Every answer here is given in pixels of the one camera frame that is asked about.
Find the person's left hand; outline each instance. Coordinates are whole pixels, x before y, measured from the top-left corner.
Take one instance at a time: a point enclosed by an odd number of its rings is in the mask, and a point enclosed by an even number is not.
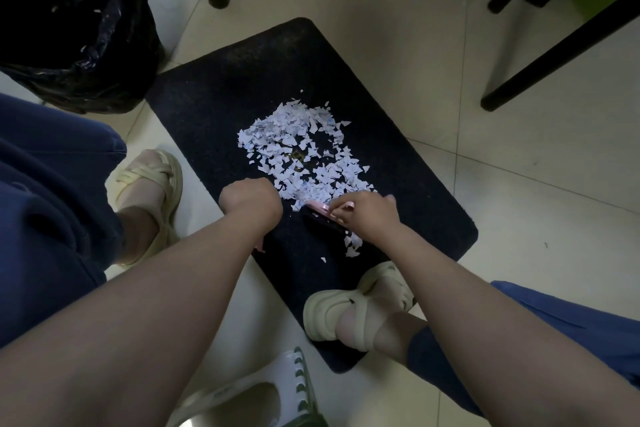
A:
[[[218,200],[224,214],[243,211],[264,221],[266,232],[274,229],[282,217],[282,200],[267,178],[232,182]]]

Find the sandal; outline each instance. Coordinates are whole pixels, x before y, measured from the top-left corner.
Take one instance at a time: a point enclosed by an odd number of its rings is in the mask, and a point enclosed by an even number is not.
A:
[[[163,222],[158,223],[158,234],[142,257],[130,264],[120,264],[125,268],[130,268],[149,257],[153,257],[168,246],[180,241],[180,237],[176,234],[171,223],[182,197],[182,169],[172,154],[157,149],[154,152],[160,157],[162,164],[139,165],[134,169],[123,169],[116,176],[116,182],[124,184],[116,195],[116,201],[127,186],[141,178],[155,182],[164,190],[164,201],[160,208]],[[151,210],[147,211],[153,216],[154,213]]]
[[[401,285],[401,292],[397,296],[398,302],[405,312],[413,306],[413,294],[407,286],[400,271],[393,262],[383,262],[367,270],[360,278],[358,288],[354,291],[321,291],[311,295],[303,310],[305,332],[312,341],[335,341],[335,327],[342,313],[351,304],[356,305],[354,341],[359,351],[373,349],[372,341],[365,340],[365,319],[367,306],[371,298],[370,293],[378,279],[391,277]]]

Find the blue pants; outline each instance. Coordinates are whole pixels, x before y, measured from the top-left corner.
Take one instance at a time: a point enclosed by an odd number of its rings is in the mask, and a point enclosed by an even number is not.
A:
[[[122,245],[104,182],[125,154],[105,124],[0,94],[0,348],[104,283]],[[493,286],[640,385],[639,321]],[[428,327],[407,367],[482,415]]]

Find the person's left arm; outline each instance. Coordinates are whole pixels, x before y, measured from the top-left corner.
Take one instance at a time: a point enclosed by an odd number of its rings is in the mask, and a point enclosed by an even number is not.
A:
[[[164,426],[282,216],[265,178],[227,186],[220,206],[224,218],[0,350],[0,425]]]

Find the pile of paper scraps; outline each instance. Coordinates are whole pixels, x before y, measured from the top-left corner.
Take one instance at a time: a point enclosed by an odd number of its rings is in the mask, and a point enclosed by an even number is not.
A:
[[[324,108],[308,108],[299,99],[281,103],[273,114],[238,132],[238,147],[247,151],[249,164],[273,176],[280,197],[295,200],[293,211],[299,211],[311,199],[328,203],[345,192],[374,190],[372,184],[358,177],[369,166],[360,167],[359,160],[342,144],[340,127],[351,122],[336,122],[328,105],[327,101]],[[316,132],[328,134],[332,149],[316,145],[312,138]],[[344,244],[347,257],[360,254],[356,250],[362,239],[357,235],[346,236]]]

